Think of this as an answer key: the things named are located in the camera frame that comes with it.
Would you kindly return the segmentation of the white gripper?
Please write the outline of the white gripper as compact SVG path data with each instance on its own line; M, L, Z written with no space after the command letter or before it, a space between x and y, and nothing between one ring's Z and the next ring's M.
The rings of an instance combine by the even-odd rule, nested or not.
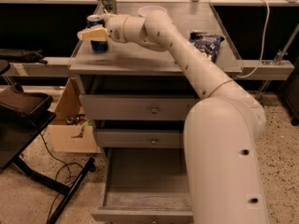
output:
M106 42L110 36L115 42L126 43L124 25L129 16L105 13L102 15L102 18L105 21L107 29L103 27L84 29L78 32L78 39L83 41Z

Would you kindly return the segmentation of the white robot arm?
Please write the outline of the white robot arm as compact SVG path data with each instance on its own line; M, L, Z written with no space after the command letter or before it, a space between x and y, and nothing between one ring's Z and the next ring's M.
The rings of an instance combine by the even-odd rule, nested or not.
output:
M167 50L200 98L184 124L193 224L269 224L255 153L266 122L260 103L191 44L167 13L103 19L78 38Z

